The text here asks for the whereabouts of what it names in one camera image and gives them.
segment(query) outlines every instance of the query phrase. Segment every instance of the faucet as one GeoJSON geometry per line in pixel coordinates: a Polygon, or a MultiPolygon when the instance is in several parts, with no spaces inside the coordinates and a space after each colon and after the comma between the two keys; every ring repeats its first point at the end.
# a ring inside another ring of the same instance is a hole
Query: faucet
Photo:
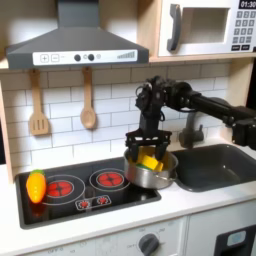
{"type": "Polygon", "coordinates": [[[199,130],[195,131],[195,118],[200,112],[189,113],[187,118],[186,128],[179,134],[179,142],[183,148],[192,149],[194,142],[204,140],[203,125],[200,125],[199,130]]]}

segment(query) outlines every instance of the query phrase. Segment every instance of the orange toy vegetable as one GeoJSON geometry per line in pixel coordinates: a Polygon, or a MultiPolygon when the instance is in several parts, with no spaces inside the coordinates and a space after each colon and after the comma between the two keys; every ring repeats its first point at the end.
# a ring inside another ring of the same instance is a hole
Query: orange toy vegetable
{"type": "Polygon", "coordinates": [[[34,170],[30,173],[27,183],[27,192],[34,204],[41,203],[46,193],[46,179],[42,170],[34,170]]]}

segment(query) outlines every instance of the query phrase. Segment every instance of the oven knob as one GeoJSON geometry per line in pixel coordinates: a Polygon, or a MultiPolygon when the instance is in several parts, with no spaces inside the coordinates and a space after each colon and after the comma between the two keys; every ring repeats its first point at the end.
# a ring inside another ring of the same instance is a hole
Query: oven knob
{"type": "Polygon", "coordinates": [[[81,60],[81,56],[77,54],[77,55],[75,55],[74,59],[78,62],[81,60]]]}
{"type": "Polygon", "coordinates": [[[139,248],[145,256],[155,252],[159,245],[159,240],[154,234],[145,235],[139,241],[139,248]]]}
{"type": "Polygon", "coordinates": [[[88,59],[89,59],[90,61],[93,61],[93,60],[94,60],[94,55],[93,55],[93,54],[89,54],[88,59]]]}

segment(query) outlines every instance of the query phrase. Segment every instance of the white countertop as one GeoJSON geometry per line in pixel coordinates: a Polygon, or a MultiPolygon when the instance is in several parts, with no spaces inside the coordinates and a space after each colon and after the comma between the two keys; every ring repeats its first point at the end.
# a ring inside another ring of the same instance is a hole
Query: white countertop
{"type": "MultiPolygon", "coordinates": [[[[215,138],[203,146],[219,143],[227,142],[215,138]]],[[[256,152],[248,148],[241,149],[256,158],[256,152]]],[[[0,166],[0,255],[24,255],[32,251],[255,199],[256,181],[203,193],[188,192],[174,183],[159,193],[162,199],[154,203],[23,230],[19,224],[15,184],[8,184],[6,167],[0,166]]]]}

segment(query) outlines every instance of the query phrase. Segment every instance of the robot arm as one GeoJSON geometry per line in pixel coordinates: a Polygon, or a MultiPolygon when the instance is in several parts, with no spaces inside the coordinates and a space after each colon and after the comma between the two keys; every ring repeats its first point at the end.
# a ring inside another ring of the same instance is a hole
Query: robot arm
{"type": "Polygon", "coordinates": [[[139,129],[126,134],[126,146],[133,161],[138,158],[139,147],[154,145],[155,156],[161,160],[171,143],[171,132],[158,129],[159,121],[164,121],[161,108],[166,106],[182,111],[200,111],[221,119],[233,130],[233,143],[249,146],[256,150],[256,112],[245,107],[233,107],[229,104],[207,98],[192,90],[185,82],[163,80],[154,77],[139,87],[136,106],[141,111],[139,129]]]}

